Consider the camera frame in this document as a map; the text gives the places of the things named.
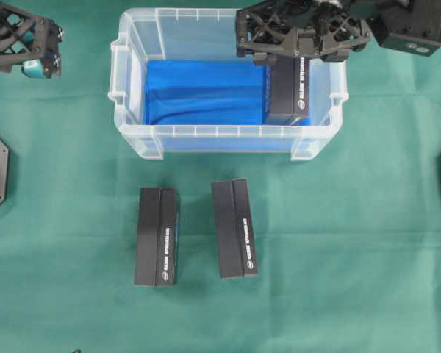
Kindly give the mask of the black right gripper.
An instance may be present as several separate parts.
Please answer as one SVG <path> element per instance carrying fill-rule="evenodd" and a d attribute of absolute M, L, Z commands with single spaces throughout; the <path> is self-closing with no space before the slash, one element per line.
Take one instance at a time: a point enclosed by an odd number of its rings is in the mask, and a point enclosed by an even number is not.
<path fill-rule="evenodd" d="M 236 12 L 236 55 L 252 56 L 257 66 L 279 57 L 326 63 L 346 61 L 371 40 L 365 19 L 351 11 L 352 1 L 261 1 Z"/>

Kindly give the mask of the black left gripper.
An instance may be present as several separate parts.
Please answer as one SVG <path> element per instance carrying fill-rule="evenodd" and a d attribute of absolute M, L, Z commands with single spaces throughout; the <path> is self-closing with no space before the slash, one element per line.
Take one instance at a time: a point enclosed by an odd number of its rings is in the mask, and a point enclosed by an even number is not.
<path fill-rule="evenodd" d="M 0 72 L 19 66 L 31 79 L 60 76 L 63 28 L 50 18 L 0 1 Z"/>

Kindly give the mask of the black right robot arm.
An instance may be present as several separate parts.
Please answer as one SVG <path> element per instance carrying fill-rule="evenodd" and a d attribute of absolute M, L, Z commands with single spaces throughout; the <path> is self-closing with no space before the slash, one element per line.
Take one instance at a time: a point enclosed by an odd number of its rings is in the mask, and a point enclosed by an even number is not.
<path fill-rule="evenodd" d="M 236 54 L 257 65 L 278 57 L 342 62 L 371 40 L 431 56 L 441 48 L 439 1 L 261 1 L 236 12 Z"/>

